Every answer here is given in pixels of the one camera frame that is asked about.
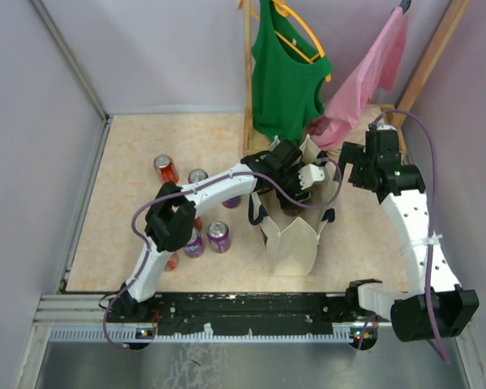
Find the purple Fanta can top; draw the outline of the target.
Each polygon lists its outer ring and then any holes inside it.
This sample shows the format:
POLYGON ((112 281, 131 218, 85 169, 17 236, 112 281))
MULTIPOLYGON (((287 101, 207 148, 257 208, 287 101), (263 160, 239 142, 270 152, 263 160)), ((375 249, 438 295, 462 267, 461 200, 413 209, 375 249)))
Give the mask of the purple Fanta can top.
POLYGON ((288 205, 287 207, 282 209, 284 215, 289 217, 297 217, 302 213, 302 207, 298 207, 296 205, 288 205))

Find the beige canvas tote bag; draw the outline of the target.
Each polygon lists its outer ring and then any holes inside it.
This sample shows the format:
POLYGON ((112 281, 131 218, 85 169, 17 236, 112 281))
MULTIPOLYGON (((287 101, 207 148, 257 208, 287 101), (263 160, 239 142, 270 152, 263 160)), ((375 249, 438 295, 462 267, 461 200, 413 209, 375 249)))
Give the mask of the beige canvas tote bag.
POLYGON ((335 219, 331 204, 341 189, 342 174, 339 166, 317 147, 309 138, 297 146, 301 160, 307 164, 322 166, 326 180, 308 190, 311 198, 299 203, 290 198, 280 186, 265 174, 262 158, 278 143, 275 138, 268 149, 241 160, 259 173, 254 192, 249 197, 249 222, 257 225, 263 235, 268 261, 268 271, 273 276, 306 276, 315 263, 322 230, 335 219), (284 215, 282 209, 288 205, 302 207, 297 217, 284 215))

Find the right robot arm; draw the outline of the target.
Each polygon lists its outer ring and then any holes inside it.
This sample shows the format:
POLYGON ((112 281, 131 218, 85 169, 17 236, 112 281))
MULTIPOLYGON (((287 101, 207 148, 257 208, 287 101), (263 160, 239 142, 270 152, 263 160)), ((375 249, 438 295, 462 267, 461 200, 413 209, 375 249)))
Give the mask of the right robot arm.
POLYGON ((463 289, 430 224, 426 186, 415 165, 405 165, 396 130, 371 130, 365 143, 345 142, 339 167, 352 166, 348 181, 373 192, 396 232, 407 270, 408 290, 378 280, 352 281, 347 314, 365 320, 371 313, 391 322, 402 342, 459 336, 479 307, 476 291, 463 289))

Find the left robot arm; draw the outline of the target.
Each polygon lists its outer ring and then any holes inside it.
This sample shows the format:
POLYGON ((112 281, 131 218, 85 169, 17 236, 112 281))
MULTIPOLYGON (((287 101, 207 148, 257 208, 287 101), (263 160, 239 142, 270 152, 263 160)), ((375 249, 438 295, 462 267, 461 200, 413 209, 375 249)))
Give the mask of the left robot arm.
POLYGON ((191 239, 194 220, 207 210, 238 196, 274 189, 287 205, 298 205, 309 191, 300 170, 302 151, 280 141, 270 151, 244 157, 230 169, 202 182, 162 185, 155 199, 137 211, 131 223, 143 249, 130 277, 121 285, 113 308, 137 322, 147 319, 161 273, 172 254, 191 239))

